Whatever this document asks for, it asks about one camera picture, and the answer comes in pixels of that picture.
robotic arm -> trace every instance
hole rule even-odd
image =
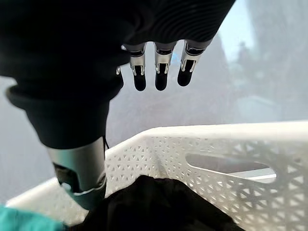
[[[235,0],[0,0],[0,75],[47,147],[60,185],[85,209],[104,198],[110,100],[130,62],[146,87],[146,42],[155,43],[155,86],[165,89],[172,52],[185,39],[178,83],[193,70]]]

silver cylinder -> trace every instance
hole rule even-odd
[[[60,185],[82,207],[92,209],[104,199],[106,173],[102,137],[78,148],[48,148],[48,153]]]

black fingertip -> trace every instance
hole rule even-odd
[[[178,84],[182,87],[187,86],[192,79],[192,72],[179,70]]]
[[[167,86],[167,76],[165,73],[156,73],[155,86],[157,90],[164,90]]]
[[[138,91],[143,91],[145,89],[145,75],[134,76],[135,87]]]

teal fabric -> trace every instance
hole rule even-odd
[[[64,224],[28,211],[0,206],[0,231],[63,231]]]

gray background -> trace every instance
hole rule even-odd
[[[148,43],[145,91],[134,89],[129,66],[122,67],[125,86],[111,102],[109,144],[159,126],[307,119],[307,12],[307,0],[237,0],[185,88],[177,85],[183,41],[163,92],[154,87]],[[0,203],[54,176],[24,112],[4,97],[12,84],[0,78]]]

